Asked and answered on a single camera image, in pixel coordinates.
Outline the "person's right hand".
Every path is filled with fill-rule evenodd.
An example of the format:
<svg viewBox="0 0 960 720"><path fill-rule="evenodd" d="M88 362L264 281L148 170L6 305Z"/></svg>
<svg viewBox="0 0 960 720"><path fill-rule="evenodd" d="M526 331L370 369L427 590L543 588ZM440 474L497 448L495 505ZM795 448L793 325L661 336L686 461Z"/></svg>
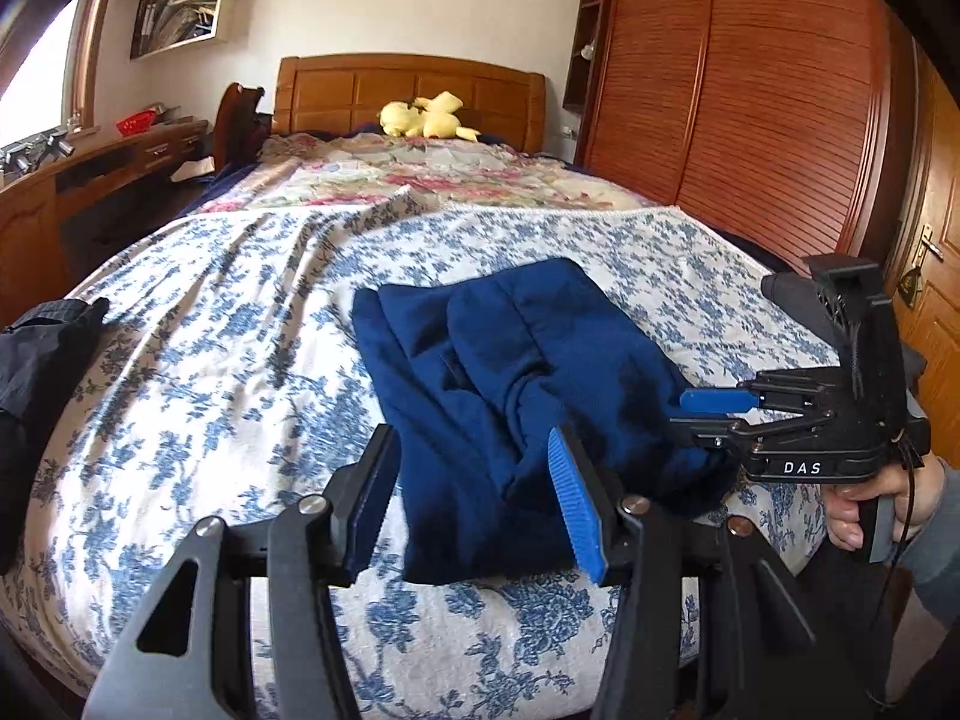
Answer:
<svg viewBox="0 0 960 720"><path fill-rule="evenodd" d="M874 499L893 505L890 539L913 538L937 511L946 486L947 465L934 454L923 458L914 475L890 463L866 483L825 486L828 539L840 550L861 550L866 538L862 509Z"/></svg>

